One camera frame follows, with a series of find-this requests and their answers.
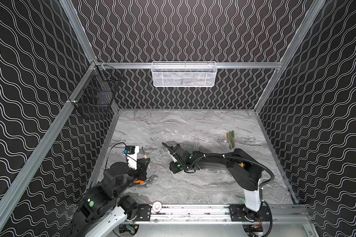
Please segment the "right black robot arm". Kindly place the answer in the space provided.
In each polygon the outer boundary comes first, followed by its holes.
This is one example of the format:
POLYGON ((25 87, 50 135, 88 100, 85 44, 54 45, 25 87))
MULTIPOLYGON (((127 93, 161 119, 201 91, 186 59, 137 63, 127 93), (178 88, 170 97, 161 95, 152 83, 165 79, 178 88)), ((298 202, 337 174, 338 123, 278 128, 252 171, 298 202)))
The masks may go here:
POLYGON ((162 145, 168 149, 173 159, 169 169, 174 174, 181 171, 192 174, 202 169, 227 171, 244 190, 245 203, 241 216, 250 222, 262 219, 260 209, 264 201, 261 189, 275 180, 275 175, 265 165, 238 148, 225 154, 201 151, 189 153, 180 144, 169 146, 163 142, 162 145))

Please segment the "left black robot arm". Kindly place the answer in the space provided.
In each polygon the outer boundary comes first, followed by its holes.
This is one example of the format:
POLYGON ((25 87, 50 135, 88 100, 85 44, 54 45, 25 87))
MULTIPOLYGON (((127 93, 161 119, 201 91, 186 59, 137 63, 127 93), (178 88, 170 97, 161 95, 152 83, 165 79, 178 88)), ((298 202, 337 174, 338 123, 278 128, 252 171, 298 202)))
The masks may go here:
POLYGON ((103 180, 84 193, 70 224, 61 235, 83 237, 115 209, 120 210, 124 220, 135 219, 139 204, 130 195, 123 196, 123 193, 136 181, 147 179, 149 163, 150 158, 140 159, 136 162, 136 169, 133 169, 128 163, 116 162, 104 170, 103 180))

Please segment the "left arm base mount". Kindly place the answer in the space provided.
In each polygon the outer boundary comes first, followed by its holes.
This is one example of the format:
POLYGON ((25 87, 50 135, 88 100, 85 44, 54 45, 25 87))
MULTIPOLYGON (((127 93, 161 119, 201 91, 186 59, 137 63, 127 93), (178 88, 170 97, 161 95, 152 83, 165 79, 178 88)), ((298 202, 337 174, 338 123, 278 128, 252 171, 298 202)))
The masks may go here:
POLYGON ((132 222, 147 222, 150 221, 150 217, 152 214, 152 206, 149 204, 139 204, 131 211, 131 218, 132 222))

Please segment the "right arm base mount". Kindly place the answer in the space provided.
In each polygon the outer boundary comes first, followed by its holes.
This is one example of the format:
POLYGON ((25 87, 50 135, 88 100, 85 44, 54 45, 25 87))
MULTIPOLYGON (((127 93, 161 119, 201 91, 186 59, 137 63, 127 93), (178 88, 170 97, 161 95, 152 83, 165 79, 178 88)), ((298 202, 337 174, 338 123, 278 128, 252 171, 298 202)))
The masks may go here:
POLYGON ((229 214, 232 222, 269 222, 272 220, 271 210, 262 203, 258 211, 248 209, 244 204, 231 204, 229 214))

